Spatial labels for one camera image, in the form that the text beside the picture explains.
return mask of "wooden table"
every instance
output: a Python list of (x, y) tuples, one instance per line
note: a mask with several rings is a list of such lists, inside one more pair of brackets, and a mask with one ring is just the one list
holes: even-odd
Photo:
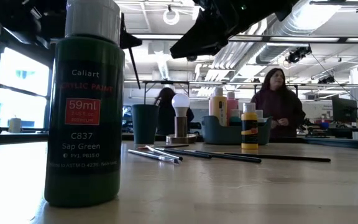
[[(270, 144), (260, 153), (330, 157), (332, 163), (262, 164), (185, 157), (179, 166), (125, 153), (121, 190), (90, 208), (43, 199), (46, 142), (0, 146), (0, 223), (358, 223), (358, 150)], [(235, 146), (196, 144), (205, 151)]]

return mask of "yellow paint bottle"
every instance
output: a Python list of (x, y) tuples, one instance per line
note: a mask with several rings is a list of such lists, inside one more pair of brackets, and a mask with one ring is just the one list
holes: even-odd
[(258, 149), (258, 115), (255, 103), (244, 103), (244, 113), (241, 115), (242, 123), (242, 149)]

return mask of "gray plastic tray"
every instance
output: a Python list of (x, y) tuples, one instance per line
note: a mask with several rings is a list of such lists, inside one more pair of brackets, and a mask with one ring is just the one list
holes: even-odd
[[(269, 143), (272, 118), (258, 125), (258, 141), (263, 146)], [(208, 144), (241, 145), (241, 127), (224, 127), (215, 116), (205, 116), (201, 122), (204, 142)]]

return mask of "light bulb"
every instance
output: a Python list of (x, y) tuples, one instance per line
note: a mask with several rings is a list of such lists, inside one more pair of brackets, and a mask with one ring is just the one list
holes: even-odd
[(185, 117), (190, 106), (190, 99), (186, 95), (178, 93), (172, 98), (172, 106), (177, 117)]

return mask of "computer monitor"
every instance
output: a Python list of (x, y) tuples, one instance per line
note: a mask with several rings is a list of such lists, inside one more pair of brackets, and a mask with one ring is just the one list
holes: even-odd
[(343, 123), (356, 122), (356, 100), (342, 99), (338, 96), (334, 96), (331, 99), (333, 101), (333, 117), (335, 121), (340, 121)]

